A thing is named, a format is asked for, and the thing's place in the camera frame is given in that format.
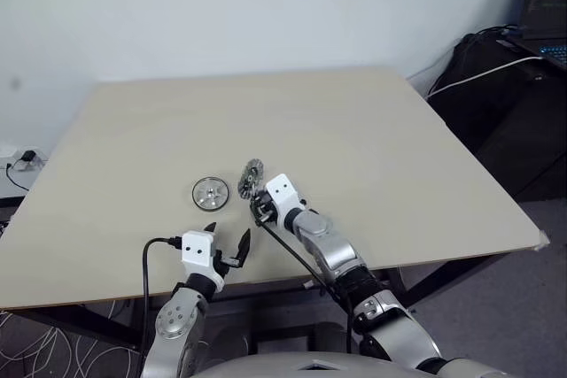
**white wall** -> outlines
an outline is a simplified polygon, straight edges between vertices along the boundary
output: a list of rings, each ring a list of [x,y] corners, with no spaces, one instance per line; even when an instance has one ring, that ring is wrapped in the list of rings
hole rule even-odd
[[[465,33],[515,20],[517,4],[0,0],[0,148],[35,145],[49,154],[97,81],[359,64],[410,75]],[[442,66],[417,76],[416,87]],[[0,197],[19,194],[0,176]]]

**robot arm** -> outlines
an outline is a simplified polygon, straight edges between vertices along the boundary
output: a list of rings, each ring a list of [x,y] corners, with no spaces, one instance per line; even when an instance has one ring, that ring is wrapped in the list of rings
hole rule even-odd
[[[241,182],[260,186],[259,160],[251,161]],[[364,260],[329,219],[308,210],[285,174],[250,195],[257,223],[275,221],[279,229],[293,233],[314,256],[325,282],[339,303],[353,316],[353,329],[362,335],[361,355],[417,368],[446,378],[510,376],[467,359],[449,362],[441,358],[435,342],[411,313],[368,270]]]
[[[234,258],[214,248],[214,223],[205,231],[182,236],[182,262],[187,276],[159,310],[156,335],[144,364],[142,378],[177,378],[194,374],[198,342],[214,294],[224,287],[230,267],[242,267],[250,250],[250,229],[243,235]]]

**laptop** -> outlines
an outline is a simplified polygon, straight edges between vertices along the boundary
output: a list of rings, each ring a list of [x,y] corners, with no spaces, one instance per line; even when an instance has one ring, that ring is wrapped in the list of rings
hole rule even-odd
[[[508,39],[567,71],[567,0],[524,0],[519,35]]]

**black cable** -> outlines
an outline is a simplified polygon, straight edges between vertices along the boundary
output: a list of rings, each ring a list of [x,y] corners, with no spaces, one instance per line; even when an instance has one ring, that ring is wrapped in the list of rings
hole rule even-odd
[[[8,163],[8,164],[6,165],[6,177],[8,178],[9,181],[11,181],[11,182],[12,182],[14,185],[16,185],[18,188],[22,188],[22,189],[24,189],[24,190],[29,190],[28,188],[24,188],[23,186],[21,186],[21,185],[19,185],[18,183],[16,183],[16,182],[10,177],[10,174],[8,173],[8,170],[9,170],[10,168],[14,168],[14,167],[16,166],[16,164],[18,164],[18,161],[16,161],[16,162],[14,163],[14,165],[12,165],[12,164],[10,164],[10,163]]]
[[[517,29],[517,24],[506,24],[505,26],[494,26],[489,28],[483,28],[482,30],[476,32],[477,35],[483,35],[489,31],[502,31],[502,30],[515,30]]]
[[[488,34],[498,33],[498,32],[501,32],[503,30],[510,29],[511,27],[515,27],[515,26],[512,25],[512,24],[508,24],[507,26],[489,27],[489,28],[484,28],[484,29],[478,31],[477,33],[475,33],[471,37],[468,46],[466,48],[464,48],[464,52],[461,55],[461,66],[459,67],[459,74],[464,73],[464,65],[467,61],[467,56],[468,56],[472,46],[474,46],[477,42],[480,42],[481,40],[483,40],[483,38],[485,38],[486,35],[488,35]]]
[[[148,249],[153,243],[168,243],[167,238],[153,238],[146,243],[142,251],[142,274],[144,276],[144,317],[142,324],[142,342],[140,343],[140,355],[136,367],[136,378],[142,375],[144,367],[146,345],[148,344],[148,321],[150,320],[150,291],[148,289]]]
[[[276,241],[280,243],[311,275],[319,282],[319,284],[327,290],[333,300],[338,302],[338,298],[319,274],[292,248],[290,247],[276,232],[270,229],[265,223],[257,220],[256,224],[268,232]]]
[[[346,313],[346,352],[351,354],[353,352],[353,305],[351,304],[351,300],[348,296],[345,297],[346,301],[346,309],[348,312]]]
[[[268,232],[276,241],[280,243],[299,263],[303,265],[305,269],[309,271],[311,275],[321,284],[323,288],[327,290],[331,298],[341,305],[341,300],[337,297],[334,291],[325,283],[323,279],[317,274],[317,272],[292,248],[290,247],[285,241],[272,229],[270,229],[263,221],[261,221],[255,214],[254,217],[256,218],[256,224],[262,227],[266,232]],[[351,305],[351,300],[348,295],[343,296],[343,299],[346,303],[346,352],[352,353],[352,340],[353,340],[353,306]]]

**metal disc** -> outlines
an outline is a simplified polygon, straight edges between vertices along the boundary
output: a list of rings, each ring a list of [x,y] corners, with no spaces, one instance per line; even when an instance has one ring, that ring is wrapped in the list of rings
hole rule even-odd
[[[193,202],[206,212],[219,210],[228,200],[229,186],[218,177],[206,177],[193,187]]]

